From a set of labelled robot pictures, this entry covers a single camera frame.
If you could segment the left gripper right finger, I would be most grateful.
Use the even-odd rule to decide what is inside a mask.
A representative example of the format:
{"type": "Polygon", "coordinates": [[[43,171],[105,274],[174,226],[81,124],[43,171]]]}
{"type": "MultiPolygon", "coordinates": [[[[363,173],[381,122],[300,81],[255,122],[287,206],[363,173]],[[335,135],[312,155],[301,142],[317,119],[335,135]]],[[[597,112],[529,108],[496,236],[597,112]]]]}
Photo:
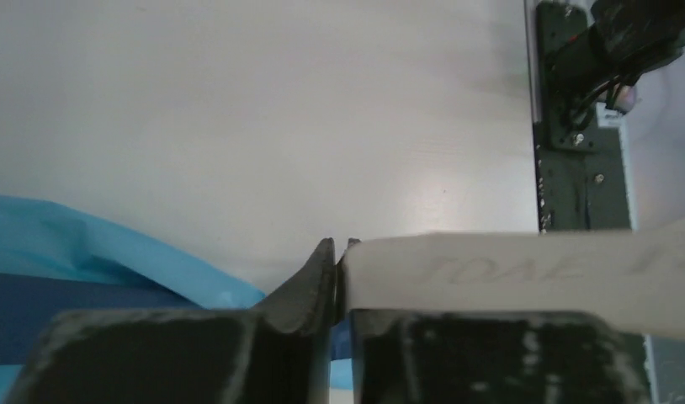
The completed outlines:
{"type": "Polygon", "coordinates": [[[623,333],[579,311],[348,307],[357,403],[648,403],[623,333]]]}

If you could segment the blue wrapping paper sheet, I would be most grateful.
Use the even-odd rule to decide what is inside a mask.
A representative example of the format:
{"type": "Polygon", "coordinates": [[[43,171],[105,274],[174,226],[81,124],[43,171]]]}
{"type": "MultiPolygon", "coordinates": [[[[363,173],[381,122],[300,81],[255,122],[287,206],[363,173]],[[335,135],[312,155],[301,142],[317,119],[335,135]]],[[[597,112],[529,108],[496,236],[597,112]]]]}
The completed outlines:
{"type": "MultiPolygon", "coordinates": [[[[339,363],[331,358],[329,400],[339,363]]],[[[0,403],[46,328],[70,311],[246,310],[270,294],[123,226],[0,196],[0,403]]]]}

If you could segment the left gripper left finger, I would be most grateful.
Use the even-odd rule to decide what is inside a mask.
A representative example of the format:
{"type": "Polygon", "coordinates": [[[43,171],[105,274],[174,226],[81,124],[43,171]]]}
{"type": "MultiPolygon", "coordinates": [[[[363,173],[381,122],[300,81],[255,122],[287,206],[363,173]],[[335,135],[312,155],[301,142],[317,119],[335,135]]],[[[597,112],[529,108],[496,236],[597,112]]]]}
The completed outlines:
{"type": "Polygon", "coordinates": [[[8,403],[326,403],[335,245],[246,310],[70,311],[46,328],[8,403]]]}

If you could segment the cream ribbon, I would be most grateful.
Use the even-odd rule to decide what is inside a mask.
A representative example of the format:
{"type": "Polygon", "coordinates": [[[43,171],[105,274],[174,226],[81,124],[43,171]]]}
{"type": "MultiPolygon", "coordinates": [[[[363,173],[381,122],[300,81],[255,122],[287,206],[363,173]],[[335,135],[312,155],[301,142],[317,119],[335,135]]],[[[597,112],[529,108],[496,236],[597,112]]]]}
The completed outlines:
{"type": "Polygon", "coordinates": [[[579,311],[685,340],[685,226],[394,237],[344,263],[351,309],[579,311]]]}

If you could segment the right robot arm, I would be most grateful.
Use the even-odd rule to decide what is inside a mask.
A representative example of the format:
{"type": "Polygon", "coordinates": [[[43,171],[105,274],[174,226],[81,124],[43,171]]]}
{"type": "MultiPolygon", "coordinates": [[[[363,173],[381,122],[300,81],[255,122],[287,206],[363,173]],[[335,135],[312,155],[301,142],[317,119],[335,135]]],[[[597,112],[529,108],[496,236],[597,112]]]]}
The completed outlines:
{"type": "Polygon", "coordinates": [[[591,14],[594,23],[550,57],[552,88],[573,112],[683,54],[684,0],[596,1],[591,14]]]}

